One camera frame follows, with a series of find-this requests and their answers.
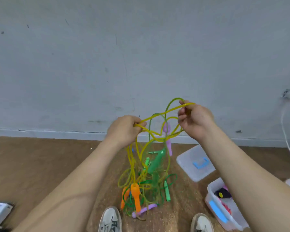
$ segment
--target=hand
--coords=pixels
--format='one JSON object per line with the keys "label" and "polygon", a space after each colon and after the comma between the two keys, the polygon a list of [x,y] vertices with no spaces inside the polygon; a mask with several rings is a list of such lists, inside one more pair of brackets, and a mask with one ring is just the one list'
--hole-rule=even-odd
{"label": "hand", "polygon": [[134,124],[139,124],[141,121],[136,116],[118,117],[108,128],[105,140],[115,143],[119,149],[130,145],[142,131],[142,128],[134,126]]}
{"label": "hand", "polygon": [[200,141],[206,134],[206,129],[215,124],[212,112],[201,105],[187,105],[178,111],[178,123],[193,139]]}

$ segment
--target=wooden floor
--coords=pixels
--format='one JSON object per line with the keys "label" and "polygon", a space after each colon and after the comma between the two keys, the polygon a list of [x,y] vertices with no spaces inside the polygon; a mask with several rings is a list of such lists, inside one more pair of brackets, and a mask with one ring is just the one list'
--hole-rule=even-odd
{"label": "wooden floor", "polygon": [[[16,207],[5,221],[15,228],[21,220],[98,145],[97,141],[55,140],[0,137],[0,201],[15,203]],[[194,183],[176,163],[176,157],[194,145],[173,144],[169,173],[178,180],[170,187],[171,202],[151,211],[142,222],[123,216],[123,231],[179,231],[190,230],[196,213],[211,218],[216,232],[224,231],[204,203],[207,185],[219,177],[213,172],[199,183]],[[290,154],[286,148],[242,149],[266,170],[281,180],[290,177]],[[87,231],[96,232],[104,209],[119,206],[121,189],[118,176],[128,168],[126,153],[121,151],[112,161],[98,194]]]}

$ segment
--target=white sneaker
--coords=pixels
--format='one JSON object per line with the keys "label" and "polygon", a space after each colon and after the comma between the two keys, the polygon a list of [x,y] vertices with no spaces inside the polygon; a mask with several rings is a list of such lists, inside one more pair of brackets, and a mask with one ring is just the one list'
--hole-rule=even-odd
{"label": "white sneaker", "polygon": [[190,232],[214,232],[214,228],[205,214],[198,213],[192,219]]}
{"label": "white sneaker", "polygon": [[121,216],[116,207],[108,207],[102,214],[98,232],[122,232]]}

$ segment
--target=person's left arm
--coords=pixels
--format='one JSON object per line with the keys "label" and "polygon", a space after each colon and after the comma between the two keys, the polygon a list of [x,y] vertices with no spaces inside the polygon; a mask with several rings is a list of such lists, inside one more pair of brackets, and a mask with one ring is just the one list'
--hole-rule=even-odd
{"label": "person's left arm", "polygon": [[135,116],[115,120],[105,140],[13,232],[84,231],[111,160],[142,131],[134,127],[140,121]]}

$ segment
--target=blue handle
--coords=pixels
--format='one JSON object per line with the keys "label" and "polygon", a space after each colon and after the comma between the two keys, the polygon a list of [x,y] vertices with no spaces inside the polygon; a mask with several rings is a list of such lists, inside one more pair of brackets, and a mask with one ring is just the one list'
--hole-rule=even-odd
{"label": "blue handle", "polygon": [[220,208],[217,206],[217,204],[213,200],[209,201],[209,205],[212,207],[214,213],[217,215],[217,217],[223,223],[227,223],[228,222],[228,219],[225,217],[225,215],[222,213],[222,211],[220,210]]}
{"label": "blue handle", "polygon": [[203,159],[205,160],[205,162],[201,165],[198,165],[196,162],[193,162],[193,165],[197,168],[197,169],[201,169],[204,168],[205,166],[207,166],[209,164],[209,160],[205,157],[203,157]]}

